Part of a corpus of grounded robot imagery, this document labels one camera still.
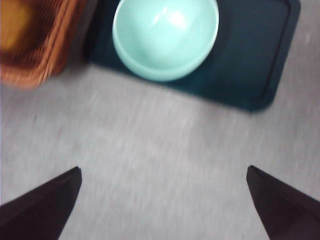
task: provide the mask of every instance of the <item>mint green bowl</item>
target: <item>mint green bowl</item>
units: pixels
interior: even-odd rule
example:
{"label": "mint green bowl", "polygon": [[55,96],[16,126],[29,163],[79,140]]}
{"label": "mint green bowl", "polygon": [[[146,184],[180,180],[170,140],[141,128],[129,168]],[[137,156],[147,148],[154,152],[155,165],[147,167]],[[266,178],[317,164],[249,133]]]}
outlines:
{"label": "mint green bowl", "polygon": [[166,82],[201,65],[215,43],[218,25],[216,0],[121,0],[112,37],[129,70]]}

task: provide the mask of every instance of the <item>dark blue tray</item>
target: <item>dark blue tray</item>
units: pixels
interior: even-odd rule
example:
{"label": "dark blue tray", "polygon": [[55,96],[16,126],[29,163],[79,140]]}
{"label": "dark blue tray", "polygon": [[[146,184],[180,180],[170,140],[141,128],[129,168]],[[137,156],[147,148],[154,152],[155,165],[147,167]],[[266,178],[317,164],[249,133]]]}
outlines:
{"label": "dark blue tray", "polygon": [[[112,24],[120,0],[100,0],[84,46],[96,64],[131,73],[118,58]],[[219,30],[204,63],[188,76],[156,83],[247,111],[276,95],[300,15],[299,0],[217,0]]]}

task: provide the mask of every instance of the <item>gray carpet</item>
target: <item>gray carpet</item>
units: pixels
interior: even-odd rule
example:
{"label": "gray carpet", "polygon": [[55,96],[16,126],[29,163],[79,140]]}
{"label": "gray carpet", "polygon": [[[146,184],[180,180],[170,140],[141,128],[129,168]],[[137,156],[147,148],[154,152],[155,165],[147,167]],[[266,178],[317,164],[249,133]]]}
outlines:
{"label": "gray carpet", "polygon": [[248,165],[320,200],[320,0],[303,0],[274,104],[248,114],[81,61],[1,89],[1,198],[79,166],[61,240],[267,240]]}

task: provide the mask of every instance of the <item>brown basket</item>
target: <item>brown basket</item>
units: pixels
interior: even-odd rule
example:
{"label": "brown basket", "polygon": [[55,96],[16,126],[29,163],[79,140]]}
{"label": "brown basket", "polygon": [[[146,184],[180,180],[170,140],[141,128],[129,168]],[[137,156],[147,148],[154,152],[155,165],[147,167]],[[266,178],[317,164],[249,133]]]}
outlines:
{"label": "brown basket", "polygon": [[41,37],[33,50],[21,54],[0,51],[1,82],[34,88],[50,75],[60,73],[67,62],[72,38],[87,0],[21,0],[37,8]]}

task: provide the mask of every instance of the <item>bowl rim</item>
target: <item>bowl rim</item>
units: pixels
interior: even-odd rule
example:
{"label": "bowl rim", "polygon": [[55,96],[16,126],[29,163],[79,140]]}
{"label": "bowl rim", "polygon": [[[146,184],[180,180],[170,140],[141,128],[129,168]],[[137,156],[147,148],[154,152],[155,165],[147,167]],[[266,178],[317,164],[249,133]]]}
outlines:
{"label": "bowl rim", "polygon": [[208,55],[212,51],[212,48],[217,39],[218,30],[219,30],[219,20],[220,20],[220,13],[219,13],[217,0],[207,0],[211,2],[212,9],[215,13],[216,25],[215,25],[213,35],[210,41],[208,42],[208,44],[206,45],[206,48],[204,48],[204,50],[201,51],[201,53],[197,57],[195,57],[192,61],[189,61],[179,67],[174,67],[169,69],[157,69],[157,68],[147,67],[139,63],[134,58],[132,58],[127,53],[125,48],[121,45],[121,41],[119,39],[118,32],[117,32],[117,19],[118,19],[119,11],[122,5],[126,1],[130,1],[130,0],[120,0],[116,8],[115,15],[113,18],[113,23],[112,23],[112,40],[113,40],[115,51],[119,56],[120,60],[134,74],[155,82],[175,81],[177,79],[185,77],[186,75],[196,70],[205,61],[205,59],[208,57]]}

